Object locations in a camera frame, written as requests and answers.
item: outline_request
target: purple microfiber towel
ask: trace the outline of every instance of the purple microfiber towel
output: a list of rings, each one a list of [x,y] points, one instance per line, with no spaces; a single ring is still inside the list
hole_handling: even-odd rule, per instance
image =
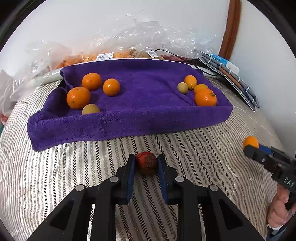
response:
[[[90,104],[101,112],[82,115],[66,102],[67,92],[81,86],[88,73],[102,81],[115,78],[120,92],[113,97],[102,86],[91,91]],[[114,59],[88,62],[61,70],[65,88],[53,90],[41,111],[29,118],[27,131],[32,147],[42,151],[74,141],[106,140],[125,136],[161,134],[215,125],[230,116],[233,106],[223,93],[187,64],[154,59]],[[217,106],[196,106],[194,93],[177,90],[187,75],[196,77],[216,94]]]

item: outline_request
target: clear plastic wrap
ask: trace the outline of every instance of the clear plastic wrap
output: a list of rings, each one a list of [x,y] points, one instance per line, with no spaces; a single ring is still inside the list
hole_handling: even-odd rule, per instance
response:
[[[55,70],[66,56],[71,54],[71,49],[56,42],[44,40],[28,44],[26,53],[31,56],[31,61],[24,65],[14,76],[12,102],[19,101],[34,92],[36,87],[42,85],[43,76]]]
[[[10,95],[15,86],[15,80],[9,76],[4,70],[0,71],[0,117],[5,125],[10,116],[16,102],[10,101]]]
[[[43,78],[39,76],[72,64],[104,58],[167,59],[160,56],[167,53],[153,52],[156,49],[185,58],[199,57],[200,50],[212,53],[214,36],[203,37],[192,28],[164,27],[157,21],[151,21],[145,11],[127,14],[111,25],[112,29],[102,28],[84,46],[78,46],[77,49],[82,50],[75,56],[70,56],[69,48],[55,42],[30,44],[27,52],[33,56],[33,60],[16,73],[15,86],[18,88],[13,89],[11,101],[19,101],[33,93],[36,87],[43,84]],[[57,75],[50,77],[50,74],[47,75],[46,83],[56,80]]]

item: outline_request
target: black cable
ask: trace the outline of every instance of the black cable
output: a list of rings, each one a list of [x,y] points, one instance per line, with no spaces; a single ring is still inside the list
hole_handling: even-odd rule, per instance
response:
[[[178,56],[178,55],[176,55],[176,54],[171,53],[170,51],[167,51],[167,50],[164,50],[164,49],[157,49],[157,50],[154,50],[154,52],[159,51],[159,50],[160,50],[160,51],[168,52],[168,53],[170,53],[170,54],[176,56],[177,58],[183,60],[182,62],[185,62],[185,63],[187,63],[187,64],[192,64],[193,66],[196,67],[196,69],[202,71],[202,72],[205,73],[205,74],[208,74],[208,75],[211,75],[211,76],[217,76],[217,75],[218,75],[217,73],[216,73],[216,74],[210,74],[210,73],[208,73],[208,72],[206,72],[206,71],[203,71],[202,69],[200,69],[199,67],[197,67],[195,64],[191,63],[190,61],[188,61],[188,60],[186,60],[186,59],[183,59],[182,57],[180,57],[180,56]],[[206,66],[205,69],[208,69],[208,70],[212,71],[212,69],[210,69],[208,66]]]

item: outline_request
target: strawberry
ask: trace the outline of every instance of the strawberry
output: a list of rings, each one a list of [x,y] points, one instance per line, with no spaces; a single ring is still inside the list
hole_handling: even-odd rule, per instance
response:
[[[136,155],[137,166],[142,175],[154,175],[157,172],[157,158],[151,152],[141,152]]]

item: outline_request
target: bed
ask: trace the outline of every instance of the bed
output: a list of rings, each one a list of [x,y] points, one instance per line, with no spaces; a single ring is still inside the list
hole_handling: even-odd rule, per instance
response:
[[[60,81],[18,102],[0,137],[0,218],[13,238],[26,240],[76,185],[100,184],[126,164],[130,153],[142,151],[164,154],[179,175],[196,185],[216,184],[265,236],[276,183],[244,156],[242,142],[254,135],[261,144],[283,147],[260,110],[254,113],[226,82],[209,80],[234,106],[225,122],[169,134],[72,142],[42,152],[32,149],[28,118]],[[158,182],[158,177],[136,174],[130,204],[116,207],[117,240],[176,239],[178,209],[164,204]]]

